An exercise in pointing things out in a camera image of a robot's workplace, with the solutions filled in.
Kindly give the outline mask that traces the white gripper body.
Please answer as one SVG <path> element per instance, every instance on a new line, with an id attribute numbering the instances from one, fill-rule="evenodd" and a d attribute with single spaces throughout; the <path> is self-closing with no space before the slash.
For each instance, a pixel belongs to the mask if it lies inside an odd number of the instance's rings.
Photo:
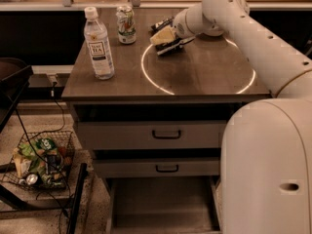
<path id="1" fill-rule="evenodd" d="M 179 12 L 174 18 L 173 27 L 180 38 L 203 33 L 209 27 L 209 22 L 203 15 L 202 5 L 197 4 Z"/>

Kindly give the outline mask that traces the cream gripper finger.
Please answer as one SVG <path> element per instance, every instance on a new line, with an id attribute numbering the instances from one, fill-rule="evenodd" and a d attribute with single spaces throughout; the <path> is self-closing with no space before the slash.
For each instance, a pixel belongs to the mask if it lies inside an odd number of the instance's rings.
<path id="1" fill-rule="evenodd" d="M 154 46 L 157 46 L 160 44 L 173 42 L 175 39 L 176 33 L 174 29 L 171 26 L 167 25 L 150 38 L 150 43 Z"/>

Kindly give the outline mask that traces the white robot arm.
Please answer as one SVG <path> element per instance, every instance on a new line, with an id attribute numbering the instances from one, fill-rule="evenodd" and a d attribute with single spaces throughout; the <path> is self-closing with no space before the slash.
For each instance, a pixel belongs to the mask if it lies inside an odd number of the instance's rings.
<path id="1" fill-rule="evenodd" d="M 221 145 L 223 234 L 312 234 L 311 60 L 249 15 L 202 0 L 175 16 L 181 38 L 227 33 L 271 94 L 241 107 Z"/>

